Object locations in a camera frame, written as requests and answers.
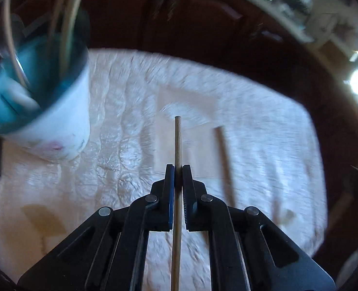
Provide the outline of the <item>floral white utensil holder cup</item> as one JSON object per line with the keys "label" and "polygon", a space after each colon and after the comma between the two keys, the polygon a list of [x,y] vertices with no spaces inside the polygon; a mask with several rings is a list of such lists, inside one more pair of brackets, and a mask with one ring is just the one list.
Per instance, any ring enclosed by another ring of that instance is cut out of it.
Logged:
{"label": "floral white utensil holder cup", "polygon": [[17,81],[11,61],[0,60],[0,136],[26,152],[51,162],[69,161],[87,145],[89,121],[89,60],[85,42],[76,39],[65,76],[59,74],[59,38],[51,53],[44,37],[20,48],[18,58],[28,78],[26,88],[40,109],[23,114],[3,95],[5,81]]}

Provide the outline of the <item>dark brown handled fork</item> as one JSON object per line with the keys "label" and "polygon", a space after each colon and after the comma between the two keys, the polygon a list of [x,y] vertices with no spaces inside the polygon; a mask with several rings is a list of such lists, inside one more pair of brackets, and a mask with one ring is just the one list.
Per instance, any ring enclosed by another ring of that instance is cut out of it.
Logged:
{"label": "dark brown handled fork", "polygon": [[52,42],[65,0],[55,0],[55,6],[51,15],[51,22],[48,31],[48,54],[51,53]]}

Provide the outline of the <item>brown lower kitchen cabinets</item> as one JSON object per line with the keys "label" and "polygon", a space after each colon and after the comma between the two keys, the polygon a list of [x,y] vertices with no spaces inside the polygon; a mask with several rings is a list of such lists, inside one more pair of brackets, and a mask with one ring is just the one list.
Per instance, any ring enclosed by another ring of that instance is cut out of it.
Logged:
{"label": "brown lower kitchen cabinets", "polygon": [[248,0],[82,0],[90,46],[186,58],[244,75],[311,114],[326,164],[358,164],[358,109],[307,46]]}

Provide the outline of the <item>light wooden chopstick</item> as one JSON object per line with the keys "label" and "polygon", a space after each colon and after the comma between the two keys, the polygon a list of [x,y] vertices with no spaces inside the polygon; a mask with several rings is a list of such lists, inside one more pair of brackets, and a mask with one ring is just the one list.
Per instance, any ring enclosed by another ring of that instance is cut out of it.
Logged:
{"label": "light wooden chopstick", "polygon": [[27,88],[28,80],[24,73],[23,67],[20,64],[20,61],[18,60],[15,43],[13,39],[13,29],[12,29],[12,20],[11,20],[11,0],[3,0],[2,21],[3,21],[5,42],[14,72],[16,74],[16,77],[18,78],[20,85]]}

